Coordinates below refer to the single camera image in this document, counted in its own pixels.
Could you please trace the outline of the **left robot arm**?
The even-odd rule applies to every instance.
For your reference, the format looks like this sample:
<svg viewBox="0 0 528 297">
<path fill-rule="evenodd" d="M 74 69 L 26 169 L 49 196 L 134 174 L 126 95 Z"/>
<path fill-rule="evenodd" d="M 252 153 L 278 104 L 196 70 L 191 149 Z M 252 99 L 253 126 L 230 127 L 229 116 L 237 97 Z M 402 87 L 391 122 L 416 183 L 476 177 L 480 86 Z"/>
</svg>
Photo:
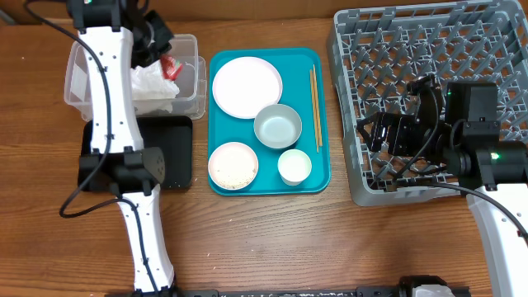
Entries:
<svg viewBox="0 0 528 297">
<path fill-rule="evenodd" d="M 147 148 L 132 102 L 130 71 L 159 60 L 172 33 L 162 18 L 136 1 L 69 1 L 68 14 L 83 47 L 92 93 L 90 152 L 79 159 L 87 173 L 78 185 L 99 186 L 113 196 L 133 253 L 135 296 L 171 296 L 174 270 L 159 214 L 165 177 L 163 152 Z"/>
</svg>

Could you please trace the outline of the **white napkin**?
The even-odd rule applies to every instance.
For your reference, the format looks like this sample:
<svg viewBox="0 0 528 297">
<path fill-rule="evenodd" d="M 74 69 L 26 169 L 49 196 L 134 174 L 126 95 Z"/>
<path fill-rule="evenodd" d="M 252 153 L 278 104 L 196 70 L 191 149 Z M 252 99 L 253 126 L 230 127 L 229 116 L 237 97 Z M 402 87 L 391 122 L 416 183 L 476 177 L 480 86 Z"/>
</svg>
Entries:
<svg viewBox="0 0 528 297">
<path fill-rule="evenodd" d="M 146 68 L 137 66 L 130 70 L 132 100 L 137 116 L 155 111 L 173 110 L 172 100 L 180 92 L 179 87 L 163 76 L 160 61 Z"/>
</svg>

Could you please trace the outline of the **grey bowl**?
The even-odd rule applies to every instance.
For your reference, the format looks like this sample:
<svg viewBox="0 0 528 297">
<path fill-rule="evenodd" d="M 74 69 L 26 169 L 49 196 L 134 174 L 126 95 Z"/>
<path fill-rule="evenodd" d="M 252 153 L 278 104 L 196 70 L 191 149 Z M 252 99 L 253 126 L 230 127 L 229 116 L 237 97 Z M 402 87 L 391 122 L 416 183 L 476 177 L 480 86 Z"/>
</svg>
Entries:
<svg viewBox="0 0 528 297">
<path fill-rule="evenodd" d="M 302 120 L 290 106 L 274 104 L 263 108 L 253 123 L 257 139 L 270 149 L 286 149 L 302 133 Z"/>
</svg>

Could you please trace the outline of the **red snack wrapper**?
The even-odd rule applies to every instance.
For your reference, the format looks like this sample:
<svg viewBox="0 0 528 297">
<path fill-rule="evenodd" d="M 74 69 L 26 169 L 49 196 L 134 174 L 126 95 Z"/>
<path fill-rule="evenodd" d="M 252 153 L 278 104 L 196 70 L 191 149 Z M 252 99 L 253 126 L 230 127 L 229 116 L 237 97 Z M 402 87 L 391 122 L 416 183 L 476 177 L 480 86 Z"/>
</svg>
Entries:
<svg viewBox="0 0 528 297">
<path fill-rule="evenodd" d="M 163 54 L 160 57 L 160 64 L 164 78 L 170 81 L 175 81 L 183 68 L 182 63 L 169 54 Z"/>
</svg>

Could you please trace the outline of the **small white plate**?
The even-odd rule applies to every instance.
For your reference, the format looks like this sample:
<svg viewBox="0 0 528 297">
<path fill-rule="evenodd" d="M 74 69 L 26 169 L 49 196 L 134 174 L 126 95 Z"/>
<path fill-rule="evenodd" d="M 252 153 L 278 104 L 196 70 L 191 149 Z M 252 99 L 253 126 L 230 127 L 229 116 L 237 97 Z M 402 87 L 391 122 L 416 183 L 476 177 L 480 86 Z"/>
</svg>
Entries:
<svg viewBox="0 0 528 297">
<path fill-rule="evenodd" d="M 259 162 L 256 153 L 246 144 L 221 144 L 209 157 L 208 173 L 212 182 L 226 191 L 249 186 L 256 178 Z"/>
</svg>

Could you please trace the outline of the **white cup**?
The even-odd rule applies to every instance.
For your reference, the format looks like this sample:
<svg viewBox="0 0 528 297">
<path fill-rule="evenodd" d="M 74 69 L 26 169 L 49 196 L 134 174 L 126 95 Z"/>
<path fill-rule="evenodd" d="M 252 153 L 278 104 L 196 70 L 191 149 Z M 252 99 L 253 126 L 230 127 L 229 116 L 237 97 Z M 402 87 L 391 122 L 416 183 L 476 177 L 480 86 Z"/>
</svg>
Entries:
<svg viewBox="0 0 528 297">
<path fill-rule="evenodd" d="M 288 186 L 297 186 L 308 178 L 312 171 L 309 156 L 298 149 L 290 149 L 279 157 L 277 168 L 283 182 Z"/>
</svg>

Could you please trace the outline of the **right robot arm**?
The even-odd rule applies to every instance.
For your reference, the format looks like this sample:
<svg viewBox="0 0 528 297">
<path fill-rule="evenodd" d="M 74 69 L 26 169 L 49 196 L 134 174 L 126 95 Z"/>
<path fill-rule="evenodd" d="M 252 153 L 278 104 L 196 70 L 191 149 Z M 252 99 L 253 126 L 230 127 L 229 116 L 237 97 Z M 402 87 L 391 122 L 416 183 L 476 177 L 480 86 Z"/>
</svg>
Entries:
<svg viewBox="0 0 528 297">
<path fill-rule="evenodd" d="M 527 147 L 500 138 L 497 85 L 451 81 L 434 75 L 411 81 L 414 115 L 377 111 L 356 128 L 371 152 L 388 143 L 389 154 L 410 163 L 424 158 L 454 175 L 468 201 L 483 242 L 496 296 L 527 294 Z"/>
</svg>

